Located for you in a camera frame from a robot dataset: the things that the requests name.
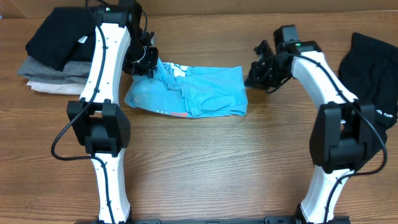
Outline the light blue printed t-shirt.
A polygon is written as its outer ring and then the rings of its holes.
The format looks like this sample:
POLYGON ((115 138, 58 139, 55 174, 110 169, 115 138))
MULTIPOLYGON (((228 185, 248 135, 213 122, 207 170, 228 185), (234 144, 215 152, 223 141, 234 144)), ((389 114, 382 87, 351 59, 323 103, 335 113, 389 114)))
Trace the light blue printed t-shirt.
POLYGON ((183 118, 245 116, 243 68, 157 61, 152 77, 133 75, 124 102, 131 108, 183 118))

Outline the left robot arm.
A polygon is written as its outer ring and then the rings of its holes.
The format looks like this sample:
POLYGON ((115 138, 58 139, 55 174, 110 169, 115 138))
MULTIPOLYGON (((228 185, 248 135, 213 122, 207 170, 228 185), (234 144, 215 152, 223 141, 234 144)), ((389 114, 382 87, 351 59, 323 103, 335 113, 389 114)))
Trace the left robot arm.
POLYGON ((95 21, 95 49, 90 73, 77 101, 69 101, 70 122, 85 159, 92 161, 100 200, 96 223, 132 223, 124 177, 124 154, 131 124, 119 103, 123 73, 152 77, 159 51, 155 34, 141 27, 147 17, 137 1, 87 6, 95 21))

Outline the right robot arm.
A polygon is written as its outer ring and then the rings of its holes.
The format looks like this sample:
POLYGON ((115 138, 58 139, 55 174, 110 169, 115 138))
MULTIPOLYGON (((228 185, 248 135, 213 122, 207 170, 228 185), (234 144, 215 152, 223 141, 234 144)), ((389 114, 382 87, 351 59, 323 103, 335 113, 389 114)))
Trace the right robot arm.
POLYGON ((266 216, 265 223, 349 223, 334 209, 346 182, 359 175, 372 158, 379 135, 373 126, 375 109, 362 103, 333 73, 315 41, 302 42, 294 25, 273 33, 275 50, 263 40, 254 48, 259 56, 244 82, 271 94, 290 79, 298 80, 318 114, 310 136, 314 165, 312 180, 295 215, 266 216))

